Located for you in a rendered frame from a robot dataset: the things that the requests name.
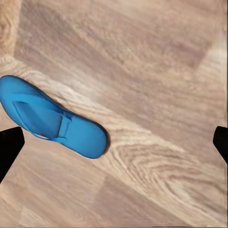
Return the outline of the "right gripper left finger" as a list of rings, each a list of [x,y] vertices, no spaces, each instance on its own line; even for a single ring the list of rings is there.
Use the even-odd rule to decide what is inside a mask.
[[[25,144],[21,127],[0,132],[0,184]]]

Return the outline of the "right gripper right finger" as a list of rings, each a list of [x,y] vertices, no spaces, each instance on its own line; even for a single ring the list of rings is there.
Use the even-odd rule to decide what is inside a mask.
[[[228,165],[228,128],[222,126],[216,128],[213,144]]]

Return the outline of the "sandal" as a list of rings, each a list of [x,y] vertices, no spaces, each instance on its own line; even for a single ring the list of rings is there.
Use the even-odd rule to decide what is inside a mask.
[[[100,124],[59,106],[22,78],[0,78],[0,103],[15,124],[39,139],[55,141],[92,160],[106,151],[108,135]]]

